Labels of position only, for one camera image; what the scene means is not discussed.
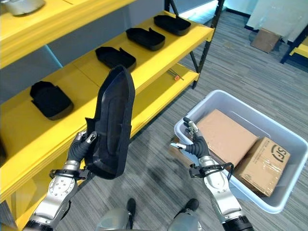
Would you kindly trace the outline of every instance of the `white wall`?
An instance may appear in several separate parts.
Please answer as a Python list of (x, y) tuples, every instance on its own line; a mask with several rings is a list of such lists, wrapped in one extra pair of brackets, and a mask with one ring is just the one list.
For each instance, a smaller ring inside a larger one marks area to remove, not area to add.
[(224, 6), (242, 13), (251, 14), (258, 0), (225, 0)]
[(259, 0), (247, 26), (294, 41), (308, 24), (308, 0)]
[(212, 0), (174, 0), (174, 3), (179, 11), (183, 13), (198, 6), (204, 5)]
[[(152, 17), (164, 8), (164, 0), (139, 0), (69, 33), (49, 45), (66, 65), (102, 43)], [(43, 47), (0, 70), (0, 103), (59, 69)]]

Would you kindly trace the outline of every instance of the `yellow furniture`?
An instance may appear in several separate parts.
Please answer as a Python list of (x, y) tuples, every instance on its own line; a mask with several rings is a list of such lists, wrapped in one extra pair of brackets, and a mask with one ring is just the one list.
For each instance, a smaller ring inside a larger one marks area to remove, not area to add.
[[(70, 0), (81, 4), (86, 0)], [(129, 41), (125, 33), (103, 44), (122, 47), (137, 59), (132, 71), (136, 89), (131, 137), (179, 95), (199, 74), (177, 62), (204, 40), (210, 41), (214, 29), (192, 22), (189, 33), (174, 36), (146, 20), (140, 27), (151, 27), (166, 36), (164, 47), (148, 51)], [(172, 68), (183, 79), (166, 72)], [(6, 200), (18, 229), (22, 229), (37, 203), (41, 201), (52, 168), (61, 168), (75, 134), (86, 128), (85, 117), (93, 117), (97, 93), (109, 69), (90, 51), (64, 68), (44, 78), (58, 85), (74, 103), (67, 117), (51, 121), (32, 104), (30, 88), (1, 105), (0, 135), (8, 160), (1, 167), (0, 201)]]
[(38, 11), (20, 17), (1, 7), (1, 68), (135, 0), (45, 1)]
[[(175, 17), (174, 14), (168, 12), (161, 12), (160, 14)], [(214, 29), (194, 22), (191, 22), (191, 24), (190, 31), (185, 36), (176, 36), (157, 27), (154, 24), (153, 18), (137, 25), (136, 27), (147, 30), (152, 28), (154, 31), (166, 37), (164, 46), (158, 51), (149, 51), (135, 42), (128, 40), (125, 32), (104, 43), (102, 46), (114, 47), (116, 49), (122, 48), (137, 59), (137, 66), (131, 74), (134, 78), (136, 94), (139, 94), (139, 92), (203, 41), (211, 40)], [(73, 61), (73, 65), (92, 79), (98, 86), (103, 83), (103, 77), (107, 76), (109, 72), (109, 68), (96, 58), (95, 51), (90, 51), (76, 59)]]
[(306, 37), (298, 47), (295, 47), (293, 51), (290, 52), (290, 55), (293, 55), (294, 53), (298, 53), (308, 58), (308, 37)]

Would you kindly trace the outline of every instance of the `brown cardboard box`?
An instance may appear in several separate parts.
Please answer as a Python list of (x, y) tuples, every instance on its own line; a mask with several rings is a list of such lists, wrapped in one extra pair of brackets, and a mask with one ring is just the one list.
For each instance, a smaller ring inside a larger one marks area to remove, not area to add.
[(261, 28), (257, 36), (250, 45), (252, 47), (258, 48), (262, 51), (269, 53), (274, 49), (280, 37), (281, 37), (280, 35), (277, 35), (269, 30)]
[(236, 166), (258, 139), (217, 109), (197, 126), (214, 153), (213, 158), (219, 163), (231, 162)]
[(259, 196), (270, 196), (290, 154), (267, 137), (258, 140), (235, 169), (235, 176)]

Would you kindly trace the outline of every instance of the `gray plastic bin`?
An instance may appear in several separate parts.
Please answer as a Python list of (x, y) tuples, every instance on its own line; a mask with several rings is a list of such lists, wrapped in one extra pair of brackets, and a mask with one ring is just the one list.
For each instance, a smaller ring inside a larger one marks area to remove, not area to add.
[[(268, 213), (280, 213), (307, 160), (308, 143), (281, 124), (221, 90), (209, 93), (186, 117), (194, 122), (198, 122), (214, 109), (219, 109), (255, 135), (270, 138), (291, 154), (282, 176), (270, 197), (260, 198), (234, 176), (230, 179), (230, 189), (237, 198), (251, 200)], [(175, 125), (174, 131), (181, 143), (192, 143), (186, 136), (183, 120), (180, 120)], [(198, 164), (195, 156), (184, 151), (183, 153)]]

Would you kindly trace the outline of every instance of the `robotic hand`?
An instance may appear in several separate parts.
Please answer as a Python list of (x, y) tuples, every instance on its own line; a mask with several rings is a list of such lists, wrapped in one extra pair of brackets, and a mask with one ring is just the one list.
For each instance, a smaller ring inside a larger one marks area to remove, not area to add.
[(63, 168), (51, 171), (50, 176), (53, 179), (49, 184), (47, 195), (30, 217), (24, 231), (52, 231), (67, 214), (70, 199), (77, 192), (77, 180), (85, 180), (89, 173), (86, 169), (80, 169), (80, 162), (96, 138), (95, 131), (89, 136), (86, 131), (76, 135)]
[[(192, 178), (204, 179), (205, 186), (211, 195), (213, 209), (225, 231), (253, 231), (254, 229), (243, 213), (242, 207), (229, 188), (228, 181), (233, 172), (233, 164), (216, 165), (198, 127), (187, 117), (183, 120), (193, 144), (171, 143), (171, 146), (183, 149), (198, 157), (200, 166), (191, 165), (190, 175)], [(231, 170), (226, 177), (222, 171), (228, 166), (231, 167)]]

